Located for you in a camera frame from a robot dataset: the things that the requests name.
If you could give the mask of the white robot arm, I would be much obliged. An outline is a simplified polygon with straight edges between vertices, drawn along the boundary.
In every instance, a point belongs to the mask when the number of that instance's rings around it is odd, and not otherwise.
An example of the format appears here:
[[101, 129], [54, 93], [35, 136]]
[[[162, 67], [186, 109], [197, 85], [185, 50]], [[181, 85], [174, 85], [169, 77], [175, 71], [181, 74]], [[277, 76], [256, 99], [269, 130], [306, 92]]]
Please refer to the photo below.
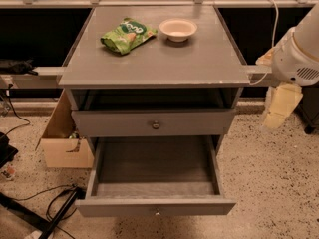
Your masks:
[[266, 95], [263, 126], [281, 127], [303, 97], [302, 88], [319, 81], [319, 4], [256, 61], [279, 81]]

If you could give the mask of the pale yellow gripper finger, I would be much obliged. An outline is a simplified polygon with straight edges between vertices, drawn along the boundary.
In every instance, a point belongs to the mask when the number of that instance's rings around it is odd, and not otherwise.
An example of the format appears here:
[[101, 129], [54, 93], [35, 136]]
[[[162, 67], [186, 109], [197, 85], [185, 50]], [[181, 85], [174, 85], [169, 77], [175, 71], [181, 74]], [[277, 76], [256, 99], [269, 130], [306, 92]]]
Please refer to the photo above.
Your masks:
[[278, 129], [292, 114], [303, 97], [302, 87], [281, 82], [277, 87], [269, 87], [266, 93], [262, 126]]

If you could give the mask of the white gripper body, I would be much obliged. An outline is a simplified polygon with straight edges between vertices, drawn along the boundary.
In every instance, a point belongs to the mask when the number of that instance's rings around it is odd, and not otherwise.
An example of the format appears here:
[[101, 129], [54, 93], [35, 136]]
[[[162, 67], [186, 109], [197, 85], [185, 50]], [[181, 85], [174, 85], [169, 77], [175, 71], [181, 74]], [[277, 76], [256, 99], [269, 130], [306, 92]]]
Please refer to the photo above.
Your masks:
[[319, 81], [319, 31], [292, 27], [280, 41], [256, 61], [271, 68], [281, 82], [310, 86]]

